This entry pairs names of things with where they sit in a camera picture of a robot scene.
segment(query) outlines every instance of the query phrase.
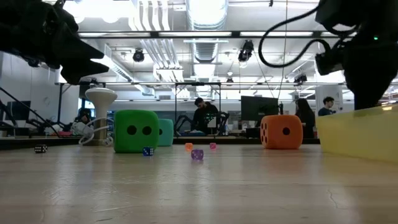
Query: wooden table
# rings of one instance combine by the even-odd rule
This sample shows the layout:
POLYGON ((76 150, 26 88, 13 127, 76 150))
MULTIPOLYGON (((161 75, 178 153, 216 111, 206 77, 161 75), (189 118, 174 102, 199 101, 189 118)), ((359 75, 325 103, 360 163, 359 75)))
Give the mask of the wooden table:
POLYGON ((319 146, 0 151, 0 223, 398 223, 398 165, 319 146))

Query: green foam die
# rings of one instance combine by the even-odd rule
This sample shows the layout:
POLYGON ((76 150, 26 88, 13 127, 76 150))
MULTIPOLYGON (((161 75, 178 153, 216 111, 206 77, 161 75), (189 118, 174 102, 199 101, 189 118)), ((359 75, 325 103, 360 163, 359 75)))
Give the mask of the green foam die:
POLYGON ((174 138, 174 125, 171 119, 159 119, 159 146, 171 146, 174 138))
POLYGON ((114 137, 116 153, 142 153, 144 147, 155 149, 159 142, 159 119, 153 111, 117 111, 114 137))

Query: black die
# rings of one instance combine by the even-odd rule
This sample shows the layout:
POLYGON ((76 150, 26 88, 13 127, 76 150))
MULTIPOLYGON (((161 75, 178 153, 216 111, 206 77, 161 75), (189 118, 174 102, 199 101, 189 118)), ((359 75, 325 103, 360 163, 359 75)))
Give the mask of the black die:
POLYGON ((47 152, 47 145, 45 144, 40 144, 35 146, 35 152, 36 153, 46 153, 47 152))

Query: small purple die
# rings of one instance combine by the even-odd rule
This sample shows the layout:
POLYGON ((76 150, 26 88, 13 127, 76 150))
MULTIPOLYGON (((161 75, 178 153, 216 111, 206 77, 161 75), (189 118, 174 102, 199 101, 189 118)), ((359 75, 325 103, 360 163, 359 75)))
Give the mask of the small purple die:
POLYGON ((191 152, 191 157, 193 160, 203 160, 204 152, 201 149, 194 149, 191 152))
POLYGON ((144 156, 153 156, 154 155, 154 148, 153 147, 144 147, 142 149, 142 155, 144 155, 144 156))
POLYGON ((216 150, 217 144, 216 143, 210 143, 210 149, 211 150, 216 150))

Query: small blue die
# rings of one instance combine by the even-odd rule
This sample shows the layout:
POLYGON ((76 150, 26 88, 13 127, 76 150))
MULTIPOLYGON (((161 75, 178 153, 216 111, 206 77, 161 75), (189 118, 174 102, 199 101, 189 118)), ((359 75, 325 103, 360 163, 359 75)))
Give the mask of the small blue die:
POLYGON ((154 155, 154 148, 153 147, 144 147, 142 149, 142 154, 144 156, 153 156, 154 155))

